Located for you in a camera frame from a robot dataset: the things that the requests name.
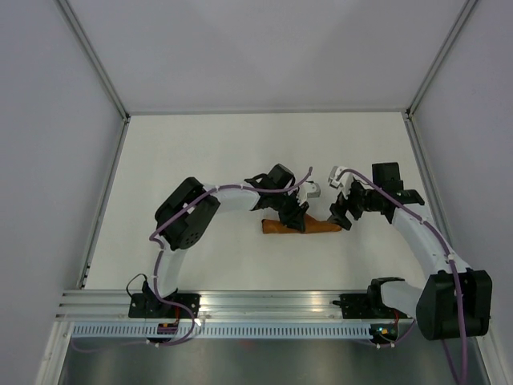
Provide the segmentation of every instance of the gray wall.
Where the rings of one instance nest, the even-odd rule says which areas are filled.
[[[0,12],[0,379],[33,383],[120,118],[52,0]]]
[[[454,247],[494,282],[493,324],[513,367],[513,2],[478,4],[417,123]]]
[[[407,107],[464,0],[70,0],[129,112]]]

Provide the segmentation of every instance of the vent grille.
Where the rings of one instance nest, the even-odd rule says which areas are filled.
[[[187,334],[190,323],[182,321],[175,337]],[[148,322],[81,322],[76,323],[73,337],[165,338],[157,323]],[[264,338],[264,339],[370,339],[370,324],[355,323],[207,323],[196,326],[196,338]]]

